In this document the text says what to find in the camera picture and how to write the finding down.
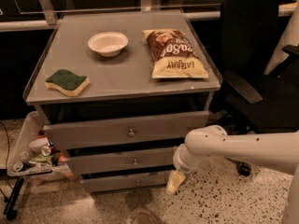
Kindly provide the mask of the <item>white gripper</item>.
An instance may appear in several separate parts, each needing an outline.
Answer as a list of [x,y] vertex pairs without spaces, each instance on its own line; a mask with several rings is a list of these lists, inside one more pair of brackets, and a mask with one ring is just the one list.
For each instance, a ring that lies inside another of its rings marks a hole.
[[166,192],[168,194],[175,194],[180,185],[184,182],[186,178],[185,174],[193,172],[198,167],[199,162],[199,157],[192,154],[184,144],[181,144],[173,156],[173,164],[177,170],[170,173],[166,185]]

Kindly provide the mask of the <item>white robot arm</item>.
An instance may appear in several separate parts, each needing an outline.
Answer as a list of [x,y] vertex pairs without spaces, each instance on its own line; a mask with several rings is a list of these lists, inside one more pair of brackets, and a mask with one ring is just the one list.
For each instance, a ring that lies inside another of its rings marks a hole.
[[186,175],[210,156],[260,165],[293,176],[281,224],[299,224],[299,132],[229,135],[211,125],[188,132],[175,151],[166,192],[173,194]]

